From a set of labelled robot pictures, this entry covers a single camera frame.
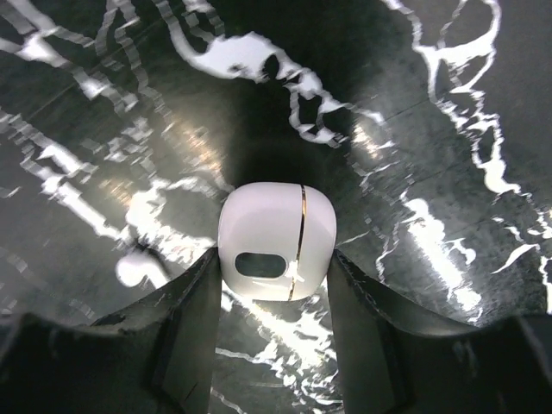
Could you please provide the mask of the white earbud charging case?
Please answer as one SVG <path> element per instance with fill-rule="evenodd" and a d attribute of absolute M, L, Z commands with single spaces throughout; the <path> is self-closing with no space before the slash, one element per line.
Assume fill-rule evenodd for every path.
<path fill-rule="evenodd" d="M 237 295 L 297 301 L 322 284 L 336 245 L 336 213 L 307 185 L 258 182 L 229 194 L 218 224 L 223 280 Z"/>

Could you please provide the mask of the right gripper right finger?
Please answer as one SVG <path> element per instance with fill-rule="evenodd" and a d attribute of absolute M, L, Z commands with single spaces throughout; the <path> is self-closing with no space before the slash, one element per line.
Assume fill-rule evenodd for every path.
<path fill-rule="evenodd" d="M 329 305 L 347 413 L 548 413 L 551 318 L 460 323 L 370 278 L 340 252 Z"/>

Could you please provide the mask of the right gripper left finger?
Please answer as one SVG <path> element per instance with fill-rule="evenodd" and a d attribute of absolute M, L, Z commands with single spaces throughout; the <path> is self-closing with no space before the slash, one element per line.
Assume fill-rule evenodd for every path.
<path fill-rule="evenodd" d="M 90 326 L 1 320 L 4 413 L 205 413 L 222 278 L 215 249 Z"/>

